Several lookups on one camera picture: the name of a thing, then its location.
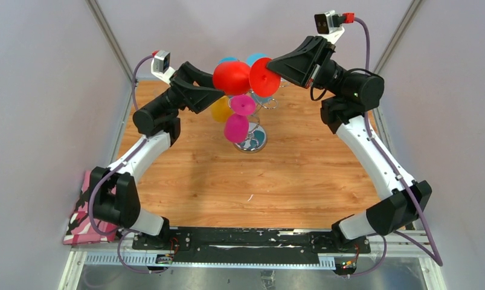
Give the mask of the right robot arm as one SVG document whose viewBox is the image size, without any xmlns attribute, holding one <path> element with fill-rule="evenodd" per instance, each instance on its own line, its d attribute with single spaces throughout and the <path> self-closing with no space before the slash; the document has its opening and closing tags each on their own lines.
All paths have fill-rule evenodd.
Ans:
<svg viewBox="0 0 485 290">
<path fill-rule="evenodd" d="M 384 79 L 363 68 L 343 68 L 332 60 L 334 52 L 327 39 L 308 36 L 292 52 L 270 60 L 266 69 L 293 85 L 333 94 L 321 102 L 321 120 L 353 152 L 376 189 L 377 204 L 332 225 L 332 247 L 343 253 L 360 237 L 386 236 L 418 220 L 432 188 L 400 167 L 365 118 L 379 106 Z"/>
</svg>

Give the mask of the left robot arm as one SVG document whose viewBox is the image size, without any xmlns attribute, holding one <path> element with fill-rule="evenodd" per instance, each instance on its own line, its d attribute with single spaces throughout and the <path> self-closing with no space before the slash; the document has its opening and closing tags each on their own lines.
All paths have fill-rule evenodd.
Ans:
<svg viewBox="0 0 485 290">
<path fill-rule="evenodd" d="M 169 87 L 138 108 L 132 116 L 139 140 L 109 167 L 96 167 L 89 177 L 88 218 L 102 236 L 126 230 L 147 237 L 157 250 L 170 245 L 169 220 L 142 208 L 137 184 L 181 133 L 180 111 L 199 114 L 224 96 L 213 75 L 184 62 L 178 69 L 158 69 L 157 77 Z"/>
</svg>

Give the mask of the red wine glass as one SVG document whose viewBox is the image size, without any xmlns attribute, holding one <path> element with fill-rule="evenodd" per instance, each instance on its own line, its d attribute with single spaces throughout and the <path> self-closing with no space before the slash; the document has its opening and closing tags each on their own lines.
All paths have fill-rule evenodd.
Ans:
<svg viewBox="0 0 485 290">
<path fill-rule="evenodd" d="M 214 69 L 213 85 L 225 95 L 241 95 L 249 91 L 270 97 L 281 85 L 281 77 L 267 68 L 269 57 L 256 60 L 251 66 L 241 61 L 222 62 Z"/>
</svg>

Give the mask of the pink wine glass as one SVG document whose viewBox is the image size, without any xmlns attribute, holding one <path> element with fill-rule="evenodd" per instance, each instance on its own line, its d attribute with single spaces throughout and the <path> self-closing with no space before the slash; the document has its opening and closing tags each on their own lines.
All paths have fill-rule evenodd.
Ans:
<svg viewBox="0 0 485 290">
<path fill-rule="evenodd" d="M 230 98 L 229 107 L 233 111 L 225 123 L 224 136 L 232 143 L 241 143 L 249 130 L 248 117 L 256 110 L 256 103 L 249 95 L 235 95 Z"/>
</svg>

